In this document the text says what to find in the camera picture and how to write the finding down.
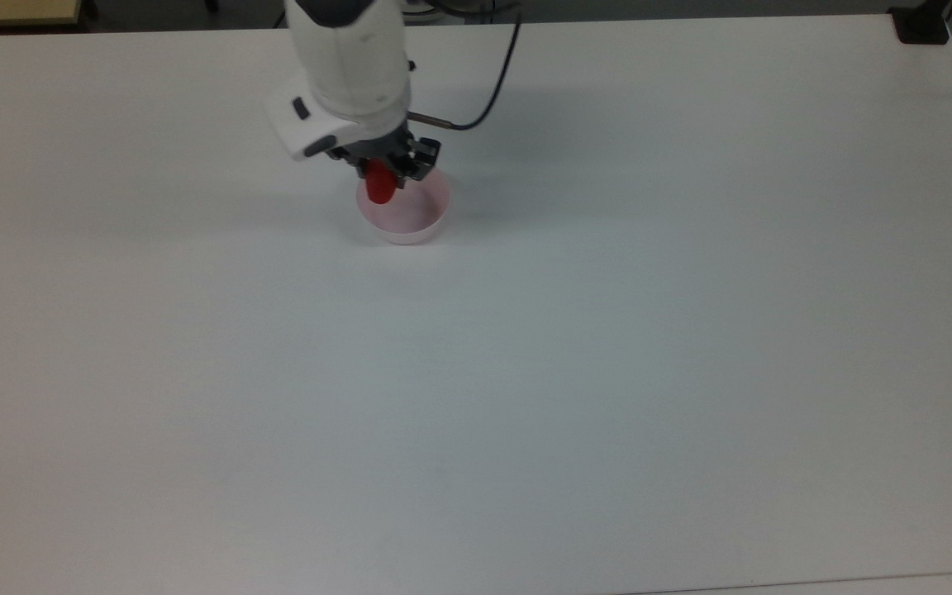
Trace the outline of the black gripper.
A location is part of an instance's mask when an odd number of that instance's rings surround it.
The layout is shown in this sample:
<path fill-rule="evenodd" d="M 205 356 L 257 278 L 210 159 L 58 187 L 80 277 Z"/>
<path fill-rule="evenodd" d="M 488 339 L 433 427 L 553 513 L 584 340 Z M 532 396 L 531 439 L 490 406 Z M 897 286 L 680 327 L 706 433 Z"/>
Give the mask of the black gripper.
<path fill-rule="evenodd" d="M 382 138 L 331 148 L 328 155 L 355 167 L 360 179 L 402 189 L 407 181 L 421 181 L 435 168 L 440 147 L 438 140 L 415 138 L 407 124 L 401 124 Z"/>

